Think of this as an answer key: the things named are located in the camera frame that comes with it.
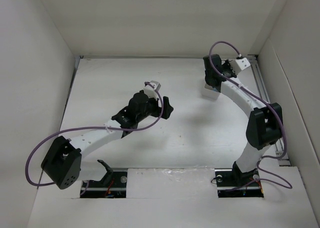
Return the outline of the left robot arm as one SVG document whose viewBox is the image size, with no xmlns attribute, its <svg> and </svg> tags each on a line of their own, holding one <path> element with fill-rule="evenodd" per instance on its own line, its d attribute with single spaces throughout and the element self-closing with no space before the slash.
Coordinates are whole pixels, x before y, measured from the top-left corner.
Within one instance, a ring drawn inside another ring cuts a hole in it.
<svg viewBox="0 0 320 228">
<path fill-rule="evenodd" d="M 89 132 L 69 139 L 64 136 L 55 138 L 41 168 L 59 189 L 67 189 L 76 180 L 82 180 L 87 173 L 82 164 L 85 156 L 112 141 L 139 131 L 139 122 L 148 116 L 168 119 L 173 110 L 168 97 L 154 98 L 141 90 L 102 127 L 90 128 Z"/>
</svg>

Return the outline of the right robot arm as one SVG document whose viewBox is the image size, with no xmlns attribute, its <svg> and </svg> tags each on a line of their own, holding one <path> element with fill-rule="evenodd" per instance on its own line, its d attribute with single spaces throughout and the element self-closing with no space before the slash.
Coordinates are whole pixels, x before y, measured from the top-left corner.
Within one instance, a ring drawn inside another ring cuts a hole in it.
<svg viewBox="0 0 320 228">
<path fill-rule="evenodd" d="M 260 99 L 240 82 L 238 74 L 250 66 L 246 58 L 239 56 L 232 61 L 223 61 L 219 55 L 213 54 L 204 56 L 203 61 L 204 93 L 213 99 L 223 94 L 248 118 L 247 144 L 227 177 L 228 186 L 241 188 L 255 181 L 265 152 L 284 136 L 282 108 L 278 103 L 269 104 Z"/>
</svg>

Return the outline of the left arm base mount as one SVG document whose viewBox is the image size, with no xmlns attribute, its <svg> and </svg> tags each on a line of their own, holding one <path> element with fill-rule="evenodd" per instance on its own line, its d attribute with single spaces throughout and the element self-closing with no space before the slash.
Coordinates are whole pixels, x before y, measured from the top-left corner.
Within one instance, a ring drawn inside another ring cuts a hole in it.
<svg viewBox="0 0 320 228">
<path fill-rule="evenodd" d="M 81 198 L 125 198 L 127 168 L 111 168 L 105 161 L 83 161 L 78 180 Z"/>
</svg>

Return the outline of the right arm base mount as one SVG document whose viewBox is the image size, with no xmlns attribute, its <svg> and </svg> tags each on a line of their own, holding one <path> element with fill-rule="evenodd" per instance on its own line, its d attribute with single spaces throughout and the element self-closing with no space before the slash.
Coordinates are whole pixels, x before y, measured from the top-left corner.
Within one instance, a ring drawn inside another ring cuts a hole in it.
<svg viewBox="0 0 320 228">
<path fill-rule="evenodd" d="M 263 190 L 259 181 L 257 169 L 248 173 L 240 173 L 235 169 L 215 169 L 214 178 L 211 180 L 216 184 L 219 198 L 263 198 Z"/>
</svg>

